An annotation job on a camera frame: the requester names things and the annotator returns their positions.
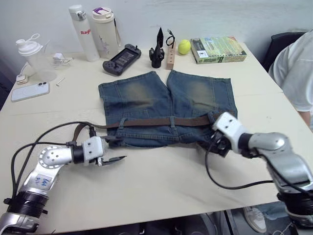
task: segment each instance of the sneaker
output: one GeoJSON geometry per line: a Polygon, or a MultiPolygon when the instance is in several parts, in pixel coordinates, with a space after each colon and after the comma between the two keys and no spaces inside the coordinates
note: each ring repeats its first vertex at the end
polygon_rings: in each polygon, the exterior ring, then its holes
{"type": "Polygon", "coordinates": [[[265,219],[262,212],[256,207],[244,207],[244,213],[247,223],[258,233],[266,232],[265,219]]]}

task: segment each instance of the white table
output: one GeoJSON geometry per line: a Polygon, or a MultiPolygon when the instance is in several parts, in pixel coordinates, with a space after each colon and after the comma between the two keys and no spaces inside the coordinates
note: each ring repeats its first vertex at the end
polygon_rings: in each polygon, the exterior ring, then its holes
{"type": "MultiPolygon", "coordinates": [[[[256,58],[247,52],[244,62],[197,65],[191,53],[175,57],[174,69],[180,72],[231,78],[240,121],[251,132],[281,132],[289,136],[296,153],[313,169],[313,134],[281,89],[272,81],[256,58]]],[[[0,198],[11,195],[11,157],[24,144],[34,141],[45,130],[64,122],[87,120],[105,124],[103,102],[98,85],[155,70],[165,82],[169,71],[151,68],[148,50],[120,77],[105,74],[103,60],[86,62],[81,54],[72,55],[72,67],[60,71],[51,82],[48,95],[10,101],[0,112],[0,198]],[[65,77],[59,87],[55,84],[65,77]]],[[[68,141],[74,126],[55,131],[45,138],[68,141]]],[[[79,141],[87,139],[85,131],[79,141]]],[[[41,147],[36,147],[24,178],[37,162],[41,147]]],[[[25,153],[16,163],[20,169],[25,153]]],[[[274,185],[259,185],[242,190],[225,190],[207,177],[203,152],[195,145],[176,145],[156,149],[111,150],[110,155],[127,158],[109,167],[68,165],[62,168],[42,215],[38,233],[68,232],[102,228],[170,217],[227,210],[277,201],[274,185]]],[[[237,186],[270,179],[261,159],[249,160],[230,152],[223,159],[211,155],[214,177],[222,184],[237,186]]],[[[0,213],[7,206],[0,204],[0,213]]]]}

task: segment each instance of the wooden block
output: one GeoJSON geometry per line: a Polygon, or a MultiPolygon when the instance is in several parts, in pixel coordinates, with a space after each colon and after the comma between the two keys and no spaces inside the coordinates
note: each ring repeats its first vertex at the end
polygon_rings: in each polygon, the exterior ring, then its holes
{"type": "Polygon", "coordinates": [[[172,46],[168,47],[167,64],[166,64],[167,70],[172,70],[174,68],[175,51],[176,51],[176,43],[174,42],[173,48],[172,46]]]}

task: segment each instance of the black figurine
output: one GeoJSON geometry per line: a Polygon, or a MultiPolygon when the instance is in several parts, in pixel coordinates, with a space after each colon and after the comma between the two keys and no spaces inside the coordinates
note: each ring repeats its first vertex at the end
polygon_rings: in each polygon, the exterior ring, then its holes
{"type": "Polygon", "coordinates": [[[151,48],[149,50],[149,56],[151,65],[153,68],[160,68],[161,67],[161,61],[164,59],[164,51],[162,49],[163,47],[163,32],[162,28],[158,31],[157,37],[156,37],[156,49],[153,50],[151,48]]]}

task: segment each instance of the person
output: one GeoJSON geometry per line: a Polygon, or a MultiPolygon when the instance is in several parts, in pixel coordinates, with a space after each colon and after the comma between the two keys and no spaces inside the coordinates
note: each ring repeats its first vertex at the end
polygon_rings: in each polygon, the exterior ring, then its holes
{"type": "MultiPolygon", "coordinates": [[[[313,30],[283,49],[268,73],[310,127],[313,109],[313,30]]],[[[245,207],[243,210],[247,223],[259,233],[267,230],[265,217],[274,220],[288,216],[282,202],[245,207]]]]}
{"type": "Polygon", "coordinates": [[[310,126],[310,111],[313,108],[313,30],[283,49],[268,73],[310,126]]]}

